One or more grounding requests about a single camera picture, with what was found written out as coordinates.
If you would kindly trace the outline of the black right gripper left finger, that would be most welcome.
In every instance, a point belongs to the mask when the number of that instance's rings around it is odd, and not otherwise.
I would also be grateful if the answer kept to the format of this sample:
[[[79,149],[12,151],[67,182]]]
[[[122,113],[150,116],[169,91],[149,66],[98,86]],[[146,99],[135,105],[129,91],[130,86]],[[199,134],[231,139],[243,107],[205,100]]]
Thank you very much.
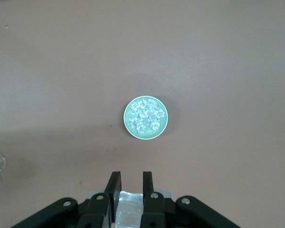
[[[61,198],[13,227],[110,228],[115,222],[121,190],[121,173],[114,171],[104,191],[90,194],[80,204],[74,198]]]

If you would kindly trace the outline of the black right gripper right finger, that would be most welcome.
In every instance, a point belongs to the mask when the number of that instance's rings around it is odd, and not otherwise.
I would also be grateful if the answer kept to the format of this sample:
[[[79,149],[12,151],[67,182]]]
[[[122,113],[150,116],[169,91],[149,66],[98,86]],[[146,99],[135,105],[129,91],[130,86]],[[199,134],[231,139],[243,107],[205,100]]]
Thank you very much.
[[[173,201],[153,187],[152,172],[143,172],[143,228],[238,228],[193,196]]]

